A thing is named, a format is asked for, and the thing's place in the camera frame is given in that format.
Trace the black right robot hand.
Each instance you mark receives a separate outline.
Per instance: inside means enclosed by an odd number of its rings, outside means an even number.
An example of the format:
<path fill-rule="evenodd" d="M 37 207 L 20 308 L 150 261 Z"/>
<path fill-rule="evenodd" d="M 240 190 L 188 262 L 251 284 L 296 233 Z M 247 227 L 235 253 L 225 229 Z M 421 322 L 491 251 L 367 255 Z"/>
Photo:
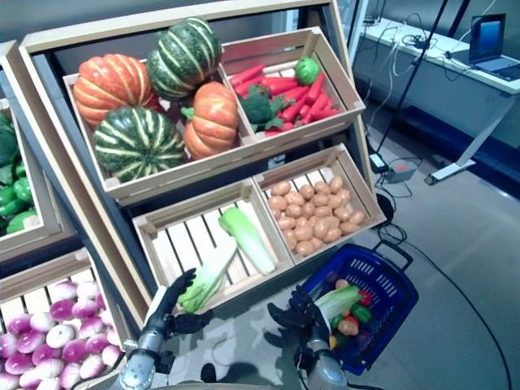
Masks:
<path fill-rule="evenodd" d="M 283 310 L 274 303 L 268 303 L 267 310 L 278 325 L 296 332 L 303 345 L 317 340 L 323 343 L 326 349 L 330 347 L 327 320 L 301 285 L 292 290 L 287 309 Z"/>

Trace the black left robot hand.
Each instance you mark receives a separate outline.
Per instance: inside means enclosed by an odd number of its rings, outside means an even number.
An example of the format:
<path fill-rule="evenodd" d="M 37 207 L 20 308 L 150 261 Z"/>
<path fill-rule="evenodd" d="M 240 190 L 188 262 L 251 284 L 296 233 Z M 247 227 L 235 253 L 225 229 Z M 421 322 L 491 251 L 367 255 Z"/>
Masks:
<path fill-rule="evenodd" d="M 182 276 L 166 289 L 158 303 L 158 308 L 151 314 L 145 323 L 143 332 L 157 331 L 165 340 L 175 334 L 193 334 L 207 326 L 213 318 L 211 310 L 203 314 L 178 314 L 172 313 L 179 297 L 193 284 L 196 277 L 196 269 L 187 270 Z"/>

